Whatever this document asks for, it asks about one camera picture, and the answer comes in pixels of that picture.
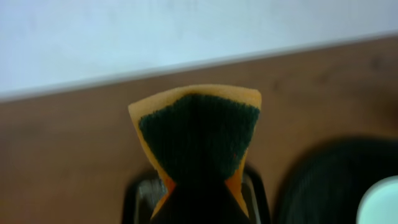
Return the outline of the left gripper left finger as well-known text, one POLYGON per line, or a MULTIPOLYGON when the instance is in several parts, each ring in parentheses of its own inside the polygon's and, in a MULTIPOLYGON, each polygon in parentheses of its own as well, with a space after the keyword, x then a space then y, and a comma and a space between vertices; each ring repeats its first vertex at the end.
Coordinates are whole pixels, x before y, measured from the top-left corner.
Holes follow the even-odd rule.
POLYGON ((151 218, 150 224, 197 224, 197 211, 194 208, 197 202, 195 191, 197 188, 187 185, 178 185, 159 211, 151 218))

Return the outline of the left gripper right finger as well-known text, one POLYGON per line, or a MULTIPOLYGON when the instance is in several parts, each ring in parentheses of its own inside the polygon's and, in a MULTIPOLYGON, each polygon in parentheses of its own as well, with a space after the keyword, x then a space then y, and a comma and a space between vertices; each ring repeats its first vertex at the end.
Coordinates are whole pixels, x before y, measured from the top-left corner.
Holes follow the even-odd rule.
POLYGON ((224 183, 211 184, 201 196, 198 222, 202 224, 250 223, 230 190, 224 183))

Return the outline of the green and yellow sponge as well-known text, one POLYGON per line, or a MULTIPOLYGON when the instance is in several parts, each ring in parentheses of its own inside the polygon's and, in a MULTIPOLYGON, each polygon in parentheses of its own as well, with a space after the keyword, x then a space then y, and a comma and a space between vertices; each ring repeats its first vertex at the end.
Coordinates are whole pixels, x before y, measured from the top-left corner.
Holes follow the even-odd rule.
POLYGON ((261 103, 258 90, 208 84, 174 88, 128 106, 141 146, 167 189, 154 215, 181 187, 203 194, 209 207, 210 192, 221 184, 248 216, 241 182, 261 103))

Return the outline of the light blue plate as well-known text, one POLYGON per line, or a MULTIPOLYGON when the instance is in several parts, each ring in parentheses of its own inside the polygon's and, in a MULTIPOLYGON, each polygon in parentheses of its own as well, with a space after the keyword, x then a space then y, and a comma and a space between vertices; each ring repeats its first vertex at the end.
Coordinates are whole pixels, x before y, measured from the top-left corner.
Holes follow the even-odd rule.
POLYGON ((356 216, 357 224, 398 224, 397 176, 376 182, 363 195, 356 216))

